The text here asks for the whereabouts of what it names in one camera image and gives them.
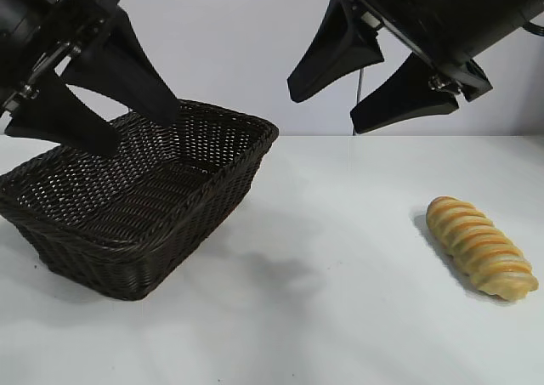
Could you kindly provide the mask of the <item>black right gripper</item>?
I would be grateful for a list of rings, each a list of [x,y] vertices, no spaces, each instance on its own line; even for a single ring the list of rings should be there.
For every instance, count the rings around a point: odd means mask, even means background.
[[[330,0],[308,50],[287,78],[301,103],[337,79],[382,63],[367,10],[411,55],[350,112],[357,134],[459,108],[492,89],[475,59],[543,12],[543,0]]]

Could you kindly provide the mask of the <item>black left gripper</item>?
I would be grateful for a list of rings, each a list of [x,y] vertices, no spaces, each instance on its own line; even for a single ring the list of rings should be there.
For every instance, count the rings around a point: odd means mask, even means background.
[[[65,82],[158,125],[174,124],[177,97],[147,58],[120,1],[1,0],[1,111],[15,110],[6,135],[114,155],[119,132]],[[81,49],[61,74],[65,82],[43,76]]]

